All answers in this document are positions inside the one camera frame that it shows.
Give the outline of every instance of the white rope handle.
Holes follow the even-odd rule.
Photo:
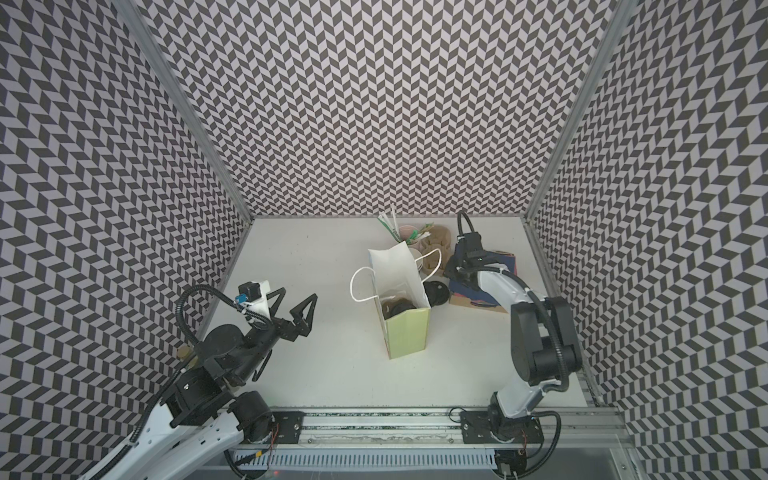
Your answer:
[[[426,255],[421,255],[421,256],[420,256],[419,258],[417,258],[416,260],[413,260],[414,262],[418,262],[419,260],[421,260],[421,259],[422,259],[422,258],[424,258],[424,257],[429,257],[429,256],[430,256],[430,255],[432,255],[434,252],[437,252],[437,253],[438,253],[438,255],[440,256],[439,260],[437,261],[437,266],[436,266],[436,267],[435,267],[435,269],[432,271],[432,273],[430,273],[429,275],[427,275],[427,277],[426,277],[424,280],[422,280],[422,283],[424,283],[425,281],[429,280],[429,279],[432,277],[432,275],[434,275],[434,274],[435,274],[435,272],[436,272],[436,271],[440,270],[440,264],[442,263],[442,251],[441,251],[439,248],[435,248],[433,251],[431,251],[431,252],[427,253]]]
[[[355,300],[356,302],[367,302],[368,300],[379,298],[378,295],[374,295],[374,296],[369,296],[368,298],[364,298],[362,300],[358,300],[357,298],[355,298],[355,294],[352,293],[352,284],[355,282],[355,276],[357,276],[357,274],[362,272],[363,270],[371,270],[371,272],[373,272],[373,278],[374,279],[376,278],[376,272],[370,266],[361,266],[359,269],[357,269],[355,273],[352,274],[352,278],[349,279],[349,296],[351,296],[352,300]]]

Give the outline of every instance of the robotic arm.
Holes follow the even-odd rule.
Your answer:
[[[462,217],[470,228],[464,233]],[[445,276],[493,296],[509,311],[511,356],[519,377],[495,392],[488,406],[492,434],[513,439],[547,392],[568,390],[568,375],[581,368],[581,352],[571,308],[561,297],[540,299],[510,272],[497,254],[482,247],[467,214],[458,215],[458,241]],[[539,325],[546,334],[542,335]]]
[[[218,326],[198,340],[184,318],[184,304],[201,290],[242,313],[241,325]],[[269,282],[248,282],[239,291],[235,301],[208,285],[193,286],[181,295],[176,318],[194,355],[151,397],[131,435],[81,478],[181,479],[222,451],[228,455],[228,449],[243,440],[266,443],[270,437],[276,439],[276,420],[261,395],[246,392],[235,396],[233,388],[244,386],[252,374],[254,382],[259,378],[277,340],[292,342],[310,334],[317,295],[293,307],[293,321],[286,321],[275,316],[284,288],[270,292]],[[269,300],[275,297],[270,306]],[[193,357],[197,364],[186,368]],[[261,368],[254,374],[259,364]],[[227,404],[226,412],[220,412]],[[231,457],[227,460],[234,465]]]

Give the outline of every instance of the mounting plate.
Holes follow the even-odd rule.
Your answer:
[[[299,436],[301,435],[301,428],[304,423],[304,412],[272,412],[272,415],[280,426],[275,443],[283,445],[299,443]]]
[[[465,444],[498,443],[505,445],[504,442],[498,441],[491,434],[491,423],[488,421],[487,412],[461,412],[460,418],[462,438]],[[529,445],[544,441],[544,434],[541,433],[541,423],[538,419],[530,419],[521,423],[518,433],[512,438],[514,443],[524,443],[526,437]]]

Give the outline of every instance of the paper bag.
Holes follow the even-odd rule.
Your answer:
[[[371,266],[359,268],[349,281],[349,295],[356,302],[375,300],[376,313],[379,315],[384,342],[390,359],[396,359],[409,353],[426,348],[427,328],[429,327],[429,300],[422,285],[435,271],[424,280],[419,276],[416,262],[428,255],[437,253],[442,262],[439,249],[434,249],[417,259],[413,258],[405,242],[398,243],[389,250],[368,250]],[[352,291],[355,276],[363,270],[371,270],[373,290],[376,293],[364,299],[357,299]],[[395,296],[404,296],[416,307],[398,315],[384,319],[382,301]]]

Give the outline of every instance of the chevron patterned wall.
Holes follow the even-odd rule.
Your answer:
[[[173,301],[244,224],[106,0],[3,2],[0,64],[0,478],[78,474],[170,372]]]
[[[615,0],[137,0],[257,215],[522,213]]]
[[[655,478],[768,478],[766,18],[641,3],[536,218]]]

